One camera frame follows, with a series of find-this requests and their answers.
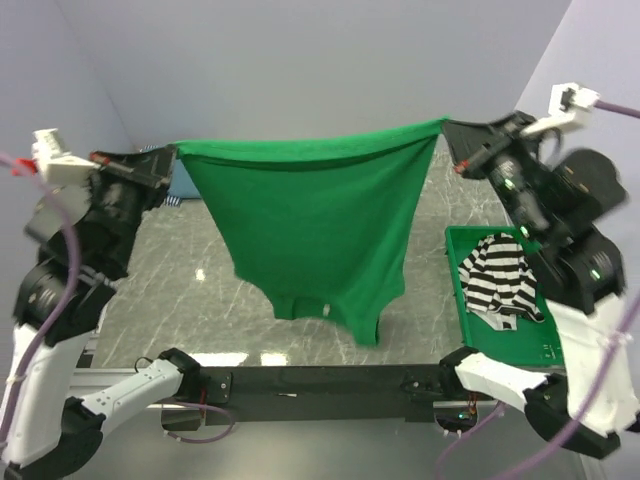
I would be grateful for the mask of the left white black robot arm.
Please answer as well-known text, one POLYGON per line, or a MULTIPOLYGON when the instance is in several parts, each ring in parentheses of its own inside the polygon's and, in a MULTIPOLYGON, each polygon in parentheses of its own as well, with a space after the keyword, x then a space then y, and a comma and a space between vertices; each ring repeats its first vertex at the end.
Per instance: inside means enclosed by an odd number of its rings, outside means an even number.
POLYGON ((1 405, 8 479, 62 479, 81 469, 116 427, 163 401, 199 400, 200 365, 170 349, 101 391, 73 396, 74 370, 126 277, 145 212, 169 188, 173 147, 81 158, 44 140, 16 161, 44 190, 25 232, 38 246, 14 307, 14 358, 1 405))

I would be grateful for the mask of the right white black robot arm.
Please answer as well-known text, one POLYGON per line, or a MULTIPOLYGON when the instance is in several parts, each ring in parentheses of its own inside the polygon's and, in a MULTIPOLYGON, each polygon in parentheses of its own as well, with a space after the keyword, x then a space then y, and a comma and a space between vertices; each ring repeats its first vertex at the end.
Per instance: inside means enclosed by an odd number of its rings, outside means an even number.
POLYGON ((465 346, 439 364, 439 387, 460 399, 488 395, 522 411, 549 443, 603 459, 624 431, 639 428, 639 401, 626 355, 632 315, 618 247, 596 221, 627 197, 613 162, 588 148, 547 166, 539 146, 569 124, 514 112, 489 123, 449 120, 443 135, 455 171, 486 180, 526 243, 528 265, 555 323, 564 370, 516 368, 465 346))

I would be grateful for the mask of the green tank top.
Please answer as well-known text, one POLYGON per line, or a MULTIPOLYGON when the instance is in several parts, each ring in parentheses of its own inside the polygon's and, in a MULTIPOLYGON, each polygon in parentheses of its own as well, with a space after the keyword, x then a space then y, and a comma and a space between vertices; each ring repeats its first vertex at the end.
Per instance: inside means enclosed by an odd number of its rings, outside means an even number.
POLYGON ((441 119, 289 141, 183 140, 177 154, 236 276, 282 320, 322 318, 361 346, 405 290, 414 214, 441 119))

